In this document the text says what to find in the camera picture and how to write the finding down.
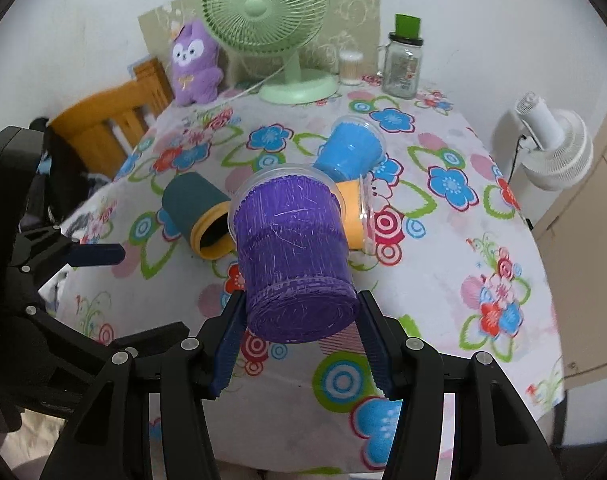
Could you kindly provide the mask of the glass mason jar mug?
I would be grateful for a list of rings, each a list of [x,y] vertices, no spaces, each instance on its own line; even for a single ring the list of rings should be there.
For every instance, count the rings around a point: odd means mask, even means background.
[[[405,38],[394,32],[389,32],[388,39],[386,46],[378,48],[384,51],[381,88],[389,96],[413,99],[418,90],[424,40]]]

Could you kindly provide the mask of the purple plastic cup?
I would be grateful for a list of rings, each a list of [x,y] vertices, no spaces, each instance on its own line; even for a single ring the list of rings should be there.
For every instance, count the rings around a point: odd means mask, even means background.
[[[229,231],[256,336],[303,344],[341,332],[360,304],[348,264],[343,199],[336,184],[302,165],[264,169],[230,205]]]

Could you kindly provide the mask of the green cup on jar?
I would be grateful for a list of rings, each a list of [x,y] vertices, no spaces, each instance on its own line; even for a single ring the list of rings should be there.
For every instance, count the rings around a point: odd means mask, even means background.
[[[398,13],[395,16],[395,35],[407,39],[416,40],[421,37],[422,20],[418,16]]]

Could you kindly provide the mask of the cotton swab container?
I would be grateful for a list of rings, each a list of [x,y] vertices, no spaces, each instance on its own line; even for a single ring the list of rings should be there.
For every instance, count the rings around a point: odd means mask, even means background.
[[[364,55],[359,51],[343,50],[338,53],[338,78],[346,86],[360,84],[363,75]]]

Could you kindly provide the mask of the wooden chair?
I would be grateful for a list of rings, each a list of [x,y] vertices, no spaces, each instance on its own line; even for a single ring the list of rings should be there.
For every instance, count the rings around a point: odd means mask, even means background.
[[[49,122],[92,174],[113,178],[148,130],[145,115],[158,117],[174,100],[158,58],[136,64],[134,78],[95,93]]]

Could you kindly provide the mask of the purple plush toy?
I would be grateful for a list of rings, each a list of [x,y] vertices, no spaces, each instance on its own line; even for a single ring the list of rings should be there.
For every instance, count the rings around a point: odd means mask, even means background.
[[[172,89],[179,106],[207,104],[218,98],[224,73],[218,42],[202,21],[185,24],[171,49]]]

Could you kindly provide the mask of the green desk fan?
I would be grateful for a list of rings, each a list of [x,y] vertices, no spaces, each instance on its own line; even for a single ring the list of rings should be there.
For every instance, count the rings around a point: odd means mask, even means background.
[[[259,98],[297,105],[327,99],[338,89],[327,70],[300,66],[299,50],[320,32],[329,0],[202,0],[202,19],[220,44],[244,56],[282,58],[264,79]]]

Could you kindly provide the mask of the teal cup with yellow rim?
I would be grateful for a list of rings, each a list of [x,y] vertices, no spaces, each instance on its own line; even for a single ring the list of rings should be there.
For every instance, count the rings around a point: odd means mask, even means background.
[[[229,232],[230,197],[197,172],[179,174],[166,186],[162,207],[204,260],[218,260],[233,252]]]

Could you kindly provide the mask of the orange plastic cup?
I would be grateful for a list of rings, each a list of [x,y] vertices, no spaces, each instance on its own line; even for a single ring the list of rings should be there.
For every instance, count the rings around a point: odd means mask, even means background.
[[[343,199],[343,230],[351,250],[366,255],[375,254],[375,223],[371,194],[366,180],[359,179],[337,183]]]

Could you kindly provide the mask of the floral tablecloth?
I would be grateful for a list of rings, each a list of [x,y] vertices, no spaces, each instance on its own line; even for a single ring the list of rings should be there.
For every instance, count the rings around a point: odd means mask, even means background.
[[[435,89],[398,100],[369,76],[299,106],[230,90],[218,104],[167,108],[116,180],[66,222],[84,243],[121,244],[125,260],[64,271],[42,288],[50,311],[102,344],[176,321],[197,332],[244,278],[235,254],[194,254],[162,207],[167,185],[196,172],[230,194],[260,170],[310,165],[347,115],[375,122],[386,144],[365,179],[375,242],[349,256],[354,285],[433,348],[490,353],[544,416],[564,386],[543,262],[501,170]],[[341,478],[383,469],[400,404],[376,388],[348,327],[310,344],[246,334],[229,387],[205,412],[224,470]]]

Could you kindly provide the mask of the blue plastic cup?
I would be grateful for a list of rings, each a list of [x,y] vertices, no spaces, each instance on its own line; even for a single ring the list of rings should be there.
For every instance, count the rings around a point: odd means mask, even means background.
[[[371,119],[343,116],[336,120],[313,167],[335,182],[364,177],[385,158],[381,129]]]

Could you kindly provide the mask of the white standing fan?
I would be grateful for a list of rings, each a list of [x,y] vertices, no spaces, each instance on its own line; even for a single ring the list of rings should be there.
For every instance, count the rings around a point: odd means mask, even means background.
[[[573,110],[551,110],[535,92],[514,107],[528,134],[521,166],[528,180],[543,191],[572,188],[589,172],[593,140],[584,120]]]

